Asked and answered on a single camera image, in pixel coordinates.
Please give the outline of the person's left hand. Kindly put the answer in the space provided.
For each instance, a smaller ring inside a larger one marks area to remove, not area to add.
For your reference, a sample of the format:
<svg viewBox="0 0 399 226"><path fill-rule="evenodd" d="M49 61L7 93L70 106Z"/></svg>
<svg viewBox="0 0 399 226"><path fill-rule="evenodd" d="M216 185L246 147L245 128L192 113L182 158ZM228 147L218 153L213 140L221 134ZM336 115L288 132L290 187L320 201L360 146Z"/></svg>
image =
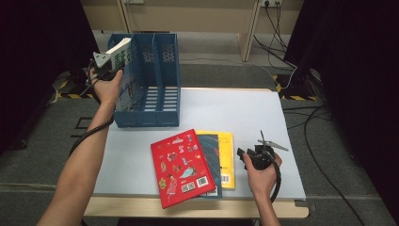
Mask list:
<svg viewBox="0 0 399 226"><path fill-rule="evenodd" d="M101 105L109 104L114 106L120 94L120 81L123 77L123 70L117 71L115 77L110 81L104 81L97 78L94 70L89 73L90 84L100 100Z"/></svg>

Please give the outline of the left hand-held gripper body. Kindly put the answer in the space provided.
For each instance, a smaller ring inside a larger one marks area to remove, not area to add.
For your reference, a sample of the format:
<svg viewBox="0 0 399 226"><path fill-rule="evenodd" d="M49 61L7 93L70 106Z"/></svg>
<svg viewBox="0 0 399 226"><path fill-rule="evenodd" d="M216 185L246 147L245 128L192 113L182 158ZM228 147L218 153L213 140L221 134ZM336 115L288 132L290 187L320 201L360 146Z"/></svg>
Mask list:
<svg viewBox="0 0 399 226"><path fill-rule="evenodd" d="M89 79L111 81L119 70L119 64L109 54L93 53L93 59L88 65Z"/></svg>

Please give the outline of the person's right hand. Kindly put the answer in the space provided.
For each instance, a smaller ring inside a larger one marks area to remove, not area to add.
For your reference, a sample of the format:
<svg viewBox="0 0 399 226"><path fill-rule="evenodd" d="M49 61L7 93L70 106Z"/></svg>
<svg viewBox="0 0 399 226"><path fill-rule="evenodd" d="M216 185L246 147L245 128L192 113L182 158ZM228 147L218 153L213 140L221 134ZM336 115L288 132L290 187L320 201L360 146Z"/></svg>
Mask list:
<svg viewBox="0 0 399 226"><path fill-rule="evenodd" d="M244 153L244 162L247 167L247 179L250 191L256 201L266 200L270 202L270 193L277 182L277 173L273 166L263 170L253 167L248 154Z"/></svg>

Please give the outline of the beige wooden furniture leg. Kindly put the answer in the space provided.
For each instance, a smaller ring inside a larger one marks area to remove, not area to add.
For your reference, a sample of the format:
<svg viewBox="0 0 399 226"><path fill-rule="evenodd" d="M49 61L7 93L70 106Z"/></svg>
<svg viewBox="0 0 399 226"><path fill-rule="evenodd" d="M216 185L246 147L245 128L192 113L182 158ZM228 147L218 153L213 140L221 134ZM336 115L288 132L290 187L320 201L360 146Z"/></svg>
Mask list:
<svg viewBox="0 0 399 226"><path fill-rule="evenodd" d="M126 33L132 32L132 26L130 24L129 12L127 8L126 0L117 0L117 4L120 11L120 17L123 23L123 27Z"/></svg>
<svg viewBox="0 0 399 226"><path fill-rule="evenodd" d="M249 60L251 46L253 42L253 35L256 31L260 9L261 0L252 0L252 11L249 19L249 24L247 26L247 32L236 34L240 49L241 60L243 62L248 62Z"/></svg>

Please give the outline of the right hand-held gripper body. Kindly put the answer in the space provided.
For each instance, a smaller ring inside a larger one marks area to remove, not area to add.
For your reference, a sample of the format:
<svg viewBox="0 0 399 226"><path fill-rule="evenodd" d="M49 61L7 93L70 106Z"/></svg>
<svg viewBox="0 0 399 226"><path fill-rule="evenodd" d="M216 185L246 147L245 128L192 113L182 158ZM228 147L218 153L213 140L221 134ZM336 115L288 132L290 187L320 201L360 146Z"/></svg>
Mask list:
<svg viewBox="0 0 399 226"><path fill-rule="evenodd" d="M247 149L247 155L256 170L265 170L275 162L275 148L288 152L288 149L269 140L264 139L263 133L258 140L259 144L254 149Z"/></svg>

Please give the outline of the yellow book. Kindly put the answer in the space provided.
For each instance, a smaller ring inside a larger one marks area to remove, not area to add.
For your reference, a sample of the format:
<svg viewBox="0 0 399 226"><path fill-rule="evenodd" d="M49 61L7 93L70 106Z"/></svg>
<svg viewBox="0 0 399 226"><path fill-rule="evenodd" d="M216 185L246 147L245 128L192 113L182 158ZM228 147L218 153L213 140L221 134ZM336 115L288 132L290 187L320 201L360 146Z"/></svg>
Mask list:
<svg viewBox="0 0 399 226"><path fill-rule="evenodd" d="M235 189L233 134L229 132L199 130L197 135L208 138L216 136L216 151L219 157L221 186L227 189Z"/></svg>

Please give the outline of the stand base with hazard tape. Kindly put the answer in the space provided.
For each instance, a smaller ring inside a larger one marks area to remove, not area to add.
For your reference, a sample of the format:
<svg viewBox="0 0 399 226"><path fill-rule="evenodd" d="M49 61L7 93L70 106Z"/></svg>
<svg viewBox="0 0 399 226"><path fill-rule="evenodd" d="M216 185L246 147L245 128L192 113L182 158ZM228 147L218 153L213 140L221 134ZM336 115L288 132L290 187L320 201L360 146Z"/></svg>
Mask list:
<svg viewBox="0 0 399 226"><path fill-rule="evenodd" d="M61 98L93 99L95 97L95 91L87 86L86 77L73 75L70 72L61 73L53 83L53 89L51 104L56 103Z"/></svg>
<svg viewBox="0 0 399 226"><path fill-rule="evenodd" d="M276 84L276 91L282 100L317 100L316 88L307 77L297 80L292 73L275 74L273 75L273 80Z"/></svg>

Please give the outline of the red illustrated book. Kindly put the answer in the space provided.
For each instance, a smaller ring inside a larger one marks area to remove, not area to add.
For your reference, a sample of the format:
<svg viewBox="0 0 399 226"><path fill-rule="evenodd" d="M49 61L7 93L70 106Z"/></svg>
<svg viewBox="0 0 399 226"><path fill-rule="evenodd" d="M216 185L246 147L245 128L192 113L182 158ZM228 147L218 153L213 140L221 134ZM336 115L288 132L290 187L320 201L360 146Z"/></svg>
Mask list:
<svg viewBox="0 0 399 226"><path fill-rule="evenodd" d="M216 189L194 129L154 142L151 151L163 209Z"/></svg>

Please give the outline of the wooden table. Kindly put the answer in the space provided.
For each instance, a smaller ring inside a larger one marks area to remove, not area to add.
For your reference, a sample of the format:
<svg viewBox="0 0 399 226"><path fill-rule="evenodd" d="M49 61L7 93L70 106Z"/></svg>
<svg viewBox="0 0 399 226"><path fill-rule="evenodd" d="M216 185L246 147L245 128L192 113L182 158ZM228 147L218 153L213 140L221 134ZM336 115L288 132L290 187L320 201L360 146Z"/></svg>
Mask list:
<svg viewBox="0 0 399 226"><path fill-rule="evenodd" d="M106 195L94 191L86 213L96 217L257 218L259 214L240 159L234 161L234 173L235 189L224 190L221 199L195 198L163 209L158 195ZM306 218L309 214L306 198L277 197L274 208L279 218Z"/></svg>

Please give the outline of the white book with picture grid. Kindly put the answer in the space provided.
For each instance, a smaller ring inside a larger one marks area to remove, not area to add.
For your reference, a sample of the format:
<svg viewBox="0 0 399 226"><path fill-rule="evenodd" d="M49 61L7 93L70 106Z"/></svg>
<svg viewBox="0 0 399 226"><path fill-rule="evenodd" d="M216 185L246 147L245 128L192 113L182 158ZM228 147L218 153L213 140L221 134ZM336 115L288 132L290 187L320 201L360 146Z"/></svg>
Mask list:
<svg viewBox="0 0 399 226"><path fill-rule="evenodd" d="M123 71L120 80L120 94L116 102L118 111L130 110L134 102L134 64L130 38L112 38L105 52L111 56L112 70Z"/></svg>

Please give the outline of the blue plastic file rack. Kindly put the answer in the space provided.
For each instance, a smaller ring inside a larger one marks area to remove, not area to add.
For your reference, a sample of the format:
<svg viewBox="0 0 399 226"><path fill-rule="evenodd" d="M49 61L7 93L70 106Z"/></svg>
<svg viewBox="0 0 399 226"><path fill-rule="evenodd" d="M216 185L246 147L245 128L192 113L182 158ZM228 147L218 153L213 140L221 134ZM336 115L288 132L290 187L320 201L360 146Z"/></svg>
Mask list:
<svg viewBox="0 0 399 226"><path fill-rule="evenodd" d="M177 127L181 75L178 40L171 33L127 36L131 61L124 68L114 119L124 127Z"/></svg>

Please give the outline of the black curtain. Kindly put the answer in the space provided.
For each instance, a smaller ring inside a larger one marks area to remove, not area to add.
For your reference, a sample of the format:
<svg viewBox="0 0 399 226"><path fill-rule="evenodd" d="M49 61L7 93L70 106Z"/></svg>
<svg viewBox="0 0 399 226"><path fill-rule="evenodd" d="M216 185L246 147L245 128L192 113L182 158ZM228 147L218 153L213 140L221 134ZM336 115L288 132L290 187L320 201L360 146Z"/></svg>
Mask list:
<svg viewBox="0 0 399 226"><path fill-rule="evenodd" d="M0 0L0 154L23 137L63 72L99 50L80 0Z"/></svg>
<svg viewBox="0 0 399 226"><path fill-rule="evenodd" d="M286 60L327 102L399 224L399 0L304 0Z"/></svg>

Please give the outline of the white table board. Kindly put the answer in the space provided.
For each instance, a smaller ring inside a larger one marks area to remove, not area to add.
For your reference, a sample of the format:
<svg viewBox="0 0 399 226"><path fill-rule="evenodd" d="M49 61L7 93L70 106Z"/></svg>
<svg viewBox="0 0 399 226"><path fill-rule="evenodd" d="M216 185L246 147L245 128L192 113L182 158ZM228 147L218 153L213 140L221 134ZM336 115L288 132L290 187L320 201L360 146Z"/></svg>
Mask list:
<svg viewBox="0 0 399 226"><path fill-rule="evenodd" d="M233 148L252 148L265 138L282 146L280 199L304 200L306 194L288 136L279 96L263 89L181 90L177 127L109 127L104 161L95 186L97 194L159 194L151 145L194 129L230 132Z"/></svg>

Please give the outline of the dark teal illustrated book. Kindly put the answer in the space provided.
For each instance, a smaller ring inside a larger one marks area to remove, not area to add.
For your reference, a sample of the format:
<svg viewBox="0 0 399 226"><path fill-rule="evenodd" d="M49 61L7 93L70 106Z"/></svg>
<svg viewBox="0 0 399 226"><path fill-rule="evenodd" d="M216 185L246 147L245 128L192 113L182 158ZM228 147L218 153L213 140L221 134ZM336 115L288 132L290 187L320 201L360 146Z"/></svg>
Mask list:
<svg viewBox="0 0 399 226"><path fill-rule="evenodd" d="M215 189L201 195L205 199L221 199L222 184L219 159L218 135L204 134L198 135L199 144L206 158L208 168L212 173Z"/></svg>

